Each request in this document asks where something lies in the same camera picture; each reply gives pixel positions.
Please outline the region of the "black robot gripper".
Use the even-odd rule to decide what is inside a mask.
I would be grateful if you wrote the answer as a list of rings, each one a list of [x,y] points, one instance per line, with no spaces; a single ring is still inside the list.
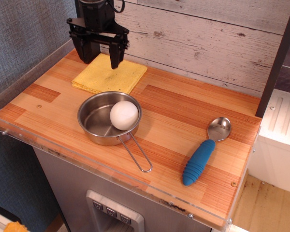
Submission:
[[[89,64],[100,53],[100,44],[109,45],[111,68],[116,69],[129,46],[129,30],[115,21],[115,14],[122,13],[113,0],[77,0],[77,18],[68,18],[73,45],[85,63]]]

